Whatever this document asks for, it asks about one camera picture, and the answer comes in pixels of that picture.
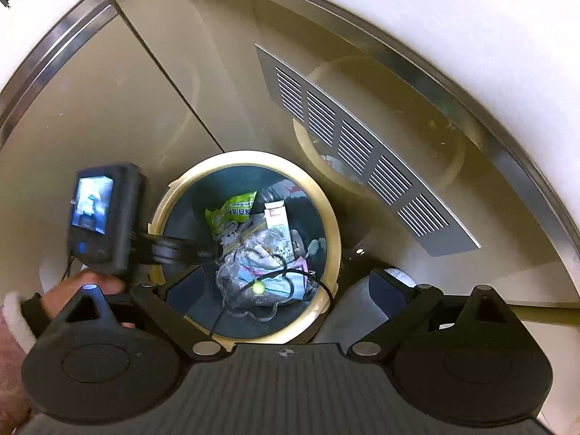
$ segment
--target trash can rim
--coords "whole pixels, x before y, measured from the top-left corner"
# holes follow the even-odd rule
[[[257,166],[276,171],[295,181],[308,195],[320,215],[327,240],[327,258],[322,281],[328,289],[332,290],[333,295],[336,294],[338,289],[336,282],[340,268],[340,233],[332,206],[320,186],[304,170],[277,155],[259,151],[226,152],[193,166],[181,177],[169,184],[149,224],[149,233],[155,235],[163,234],[170,212],[179,198],[192,184],[215,171],[234,166]],[[153,266],[150,276],[154,283],[163,284],[165,282],[161,266]],[[227,350],[231,350],[234,344],[241,342],[286,343],[304,332],[320,314],[326,311],[327,307],[328,296],[324,290],[320,289],[295,321],[275,333],[256,339],[232,339],[220,335],[214,335],[214,338],[224,345]],[[195,322],[191,320],[190,322],[206,334],[209,333],[207,329],[202,328]]]

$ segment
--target ventilation grille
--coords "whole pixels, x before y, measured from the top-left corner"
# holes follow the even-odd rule
[[[282,70],[276,67],[276,75],[278,76],[278,87],[282,97],[282,104],[291,111],[301,121],[304,121],[302,114],[302,96],[300,84],[286,75]]]
[[[347,123],[347,121],[344,121],[340,129],[338,155],[353,170],[359,175],[362,175],[371,152],[372,144],[357,132],[353,126]]]
[[[423,195],[417,196],[397,214],[419,237],[443,229],[449,222],[440,215],[429,200]]]
[[[326,144],[332,147],[336,113],[310,91],[306,92],[308,102],[308,126]]]
[[[376,164],[368,184],[389,206],[393,206],[413,186],[384,155]]]
[[[381,197],[430,255],[479,248],[441,199],[360,120],[282,60],[261,47],[257,53],[271,98]]]

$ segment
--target green snack wrapper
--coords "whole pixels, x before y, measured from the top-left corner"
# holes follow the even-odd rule
[[[228,199],[220,209],[215,211],[205,210],[205,222],[210,227],[213,235],[220,235],[225,231],[228,221],[236,221],[241,224],[250,218],[254,199],[257,191],[244,193]]]

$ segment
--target human hand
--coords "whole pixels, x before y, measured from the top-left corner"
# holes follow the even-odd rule
[[[57,284],[40,298],[41,306],[49,319],[53,319],[70,301],[81,286],[95,284],[103,294],[116,295],[123,291],[125,284],[111,275],[99,275],[92,270],[83,270],[73,277]]]

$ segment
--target black wristband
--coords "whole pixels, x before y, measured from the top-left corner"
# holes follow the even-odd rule
[[[39,338],[50,324],[50,319],[40,304],[40,294],[36,293],[28,301],[24,301],[20,305],[20,310],[34,336]]]

